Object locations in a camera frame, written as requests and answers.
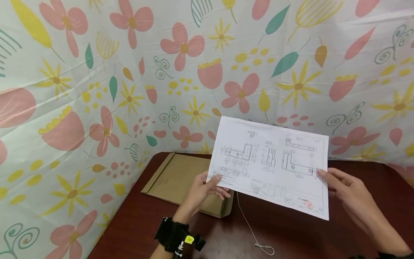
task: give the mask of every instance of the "white cable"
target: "white cable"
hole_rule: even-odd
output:
[[[250,226],[249,222],[247,222],[247,219],[246,219],[246,217],[245,217],[245,215],[244,215],[243,211],[241,210],[241,207],[240,207],[240,199],[238,198],[238,191],[237,191],[236,193],[237,193],[237,204],[238,204],[238,207],[240,208],[241,214],[243,215],[244,220],[246,220],[246,223],[247,223],[247,225],[249,226],[250,231],[252,232],[252,235],[253,235],[253,237],[254,237],[254,238],[255,238],[255,240],[256,240],[255,247],[260,247],[260,249],[261,249],[263,252],[265,252],[267,255],[273,256],[273,255],[274,255],[274,249],[273,249],[273,247],[271,247],[271,246],[269,246],[269,245],[261,245],[261,244],[259,244],[259,242],[258,242],[257,238],[255,237],[255,234],[253,233],[252,227]],[[266,252],[263,248],[271,249],[271,250],[272,250],[272,253],[271,253],[271,254],[269,254],[269,253],[268,253],[268,252]]]

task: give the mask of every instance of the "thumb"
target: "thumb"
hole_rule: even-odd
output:
[[[343,191],[346,186],[335,176],[322,169],[318,169],[318,175],[324,179],[331,187],[335,188],[337,191]]]
[[[210,181],[208,181],[208,183],[204,184],[204,186],[207,190],[210,190],[211,188],[219,184],[220,180],[221,174],[217,174],[213,178],[211,178]]]

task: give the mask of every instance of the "wrist-mounted device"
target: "wrist-mounted device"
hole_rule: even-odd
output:
[[[154,239],[164,246],[165,251],[175,253],[179,257],[182,256],[184,243],[201,251],[206,243],[205,240],[200,235],[193,237],[188,228],[189,225],[173,222],[172,218],[163,218]]]

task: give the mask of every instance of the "left hand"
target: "left hand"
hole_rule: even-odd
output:
[[[182,224],[188,224],[190,219],[196,214],[201,207],[201,204],[211,194],[217,195],[222,201],[224,197],[230,198],[231,195],[228,193],[228,188],[222,188],[216,186],[220,180],[221,175],[217,174],[211,180],[206,183],[208,172],[205,171],[202,174],[197,175],[194,178],[184,201],[181,203],[176,214],[173,217],[174,222]]]

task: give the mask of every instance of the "brown cardboard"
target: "brown cardboard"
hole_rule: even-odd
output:
[[[181,204],[194,177],[207,171],[210,159],[192,157],[171,153],[162,162],[154,173],[142,193],[153,197]],[[233,191],[231,198],[220,200],[216,195],[210,195],[201,205],[200,212],[222,218],[230,214],[233,205]]]

